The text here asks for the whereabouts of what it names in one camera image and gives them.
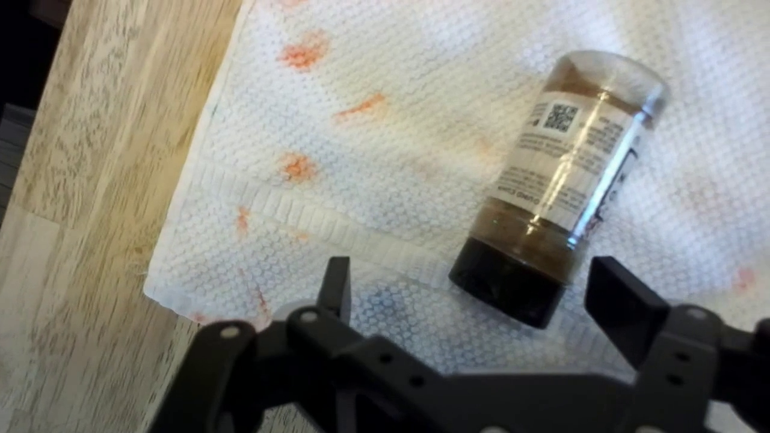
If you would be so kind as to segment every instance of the wooden table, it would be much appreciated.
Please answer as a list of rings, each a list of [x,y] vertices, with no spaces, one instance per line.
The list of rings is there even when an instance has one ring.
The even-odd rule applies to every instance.
[[[0,233],[0,431],[147,425],[192,327],[143,281],[239,7],[74,0]]]

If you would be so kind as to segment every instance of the white paper towel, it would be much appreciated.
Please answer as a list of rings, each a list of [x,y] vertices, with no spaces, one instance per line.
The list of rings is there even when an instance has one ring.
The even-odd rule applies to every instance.
[[[751,327],[770,305],[770,2],[248,0],[144,294],[207,323],[314,298],[353,260],[353,324],[440,370],[628,377],[583,311],[548,333],[449,281],[558,55],[630,55],[675,90],[591,254]]]

